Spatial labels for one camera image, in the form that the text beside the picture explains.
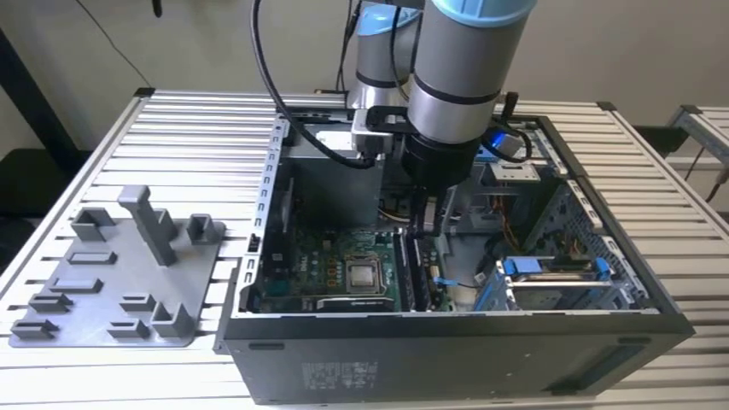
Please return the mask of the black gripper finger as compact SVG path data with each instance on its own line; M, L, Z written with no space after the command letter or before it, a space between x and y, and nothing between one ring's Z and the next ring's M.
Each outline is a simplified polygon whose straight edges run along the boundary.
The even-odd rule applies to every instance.
M429 199L434 198L433 228L425 229ZM415 238L438 237L442 228L442 192L430 192L425 186L414 185L410 198L410 234Z

